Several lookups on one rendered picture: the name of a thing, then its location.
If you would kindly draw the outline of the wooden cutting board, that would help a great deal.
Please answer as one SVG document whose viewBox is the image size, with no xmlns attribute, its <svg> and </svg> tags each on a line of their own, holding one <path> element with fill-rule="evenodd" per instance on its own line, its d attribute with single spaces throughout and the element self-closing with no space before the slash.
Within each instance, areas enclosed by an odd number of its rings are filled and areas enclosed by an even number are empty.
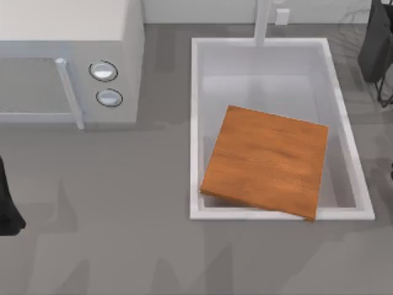
<svg viewBox="0 0 393 295">
<path fill-rule="evenodd" d="M 314 221 L 329 128 L 229 105 L 200 192 Z"/>
</svg>

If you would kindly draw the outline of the small microwave knob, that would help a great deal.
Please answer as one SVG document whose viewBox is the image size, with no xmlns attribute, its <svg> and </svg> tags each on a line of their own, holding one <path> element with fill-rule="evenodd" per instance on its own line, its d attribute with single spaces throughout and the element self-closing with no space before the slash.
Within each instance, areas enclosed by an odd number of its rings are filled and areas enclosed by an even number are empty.
<svg viewBox="0 0 393 295">
<path fill-rule="evenodd" d="M 107 108 L 116 108 L 123 102 L 122 94 L 112 88 L 98 91 L 95 98 L 100 105 Z"/>
</svg>

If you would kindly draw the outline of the pale microwave oven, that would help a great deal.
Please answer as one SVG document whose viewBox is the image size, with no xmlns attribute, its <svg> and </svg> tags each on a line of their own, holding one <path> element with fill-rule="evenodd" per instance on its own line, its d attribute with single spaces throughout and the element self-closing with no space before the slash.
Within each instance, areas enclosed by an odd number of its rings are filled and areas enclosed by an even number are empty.
<svg viewBox="0 0 393 295">
<path fill-rule="evenodd" d="M 136 122 L 145 41 L 141 0 L 0 0 L 1 40 L 70 43 L 85 128 Z M 100 60 L 116 66 L 115 80 L 91 77 L 90 63 Z M 116 108 L 96 101 L 109 88 L 123 96 Z"/>
</svg>

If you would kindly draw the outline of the white sink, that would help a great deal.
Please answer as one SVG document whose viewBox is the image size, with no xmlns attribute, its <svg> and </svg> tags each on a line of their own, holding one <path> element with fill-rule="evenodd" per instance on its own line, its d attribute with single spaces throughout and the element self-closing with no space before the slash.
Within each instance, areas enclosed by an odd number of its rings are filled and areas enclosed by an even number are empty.
<svg viewBox="0 0 393 295">
<path fill-rule="evenodd" d="M 375 213 L 325 38 L 192 39 L 190 193 L 192 220 L 291 220 L 291 214 L 232 205 L 200 193 L 229 105 L 329 127 L 316 218 L 371 221 Z"/>
</svg>

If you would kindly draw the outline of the large microwave knob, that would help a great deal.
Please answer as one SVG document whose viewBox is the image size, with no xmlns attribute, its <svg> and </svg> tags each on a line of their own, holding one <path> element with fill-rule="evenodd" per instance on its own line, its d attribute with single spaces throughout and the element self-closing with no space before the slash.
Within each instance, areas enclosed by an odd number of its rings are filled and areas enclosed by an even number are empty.
<svg viewBox="0 0 393 295">
<path fill-rule="evenodd" d="M 99 82 L 113 81 L 119 74 L 119 71 L 114 64 L 104 60 L 90 63 L 88 72 L 92 78 Z"/>
</svg>

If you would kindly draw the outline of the tall white tap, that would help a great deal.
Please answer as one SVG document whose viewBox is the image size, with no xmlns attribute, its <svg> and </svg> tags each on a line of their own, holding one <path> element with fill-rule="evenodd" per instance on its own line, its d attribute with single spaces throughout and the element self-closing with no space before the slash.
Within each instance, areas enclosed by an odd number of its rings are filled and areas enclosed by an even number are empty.
<svg viewBox="0 0 393 295">
<path fill-rule="evenodd" d="M 256 0 L 254 41 L 257 47 L 262 47 L 268 26 L 270 10 L 273 4 L 282 4 L 286 0 Z"/>
</svg>

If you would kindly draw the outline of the microwave oven door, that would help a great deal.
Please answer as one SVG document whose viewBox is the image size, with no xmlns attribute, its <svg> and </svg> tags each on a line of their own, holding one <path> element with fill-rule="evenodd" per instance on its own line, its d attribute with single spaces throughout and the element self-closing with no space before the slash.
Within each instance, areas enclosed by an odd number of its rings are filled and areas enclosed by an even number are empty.
<svg viewBox="0 0 393 295">
<path fill-rule="evenodd" d="M 56 58 L 67 61 L 80 105 L 70 43 L 0 41 L 0 124 L 76 124 Z"/>
</svg>

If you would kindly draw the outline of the white wall socket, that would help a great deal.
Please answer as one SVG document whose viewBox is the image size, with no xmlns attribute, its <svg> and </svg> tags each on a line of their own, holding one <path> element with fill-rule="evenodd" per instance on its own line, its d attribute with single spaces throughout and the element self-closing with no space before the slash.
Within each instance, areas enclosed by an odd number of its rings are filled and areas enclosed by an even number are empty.
<svg viewBox="0 0 393 295">
<path fill-rule="evenodd" d="M 287 25 L 289 23 L 290 9 L 276 9 L 275 25 Z"/>
</svg>

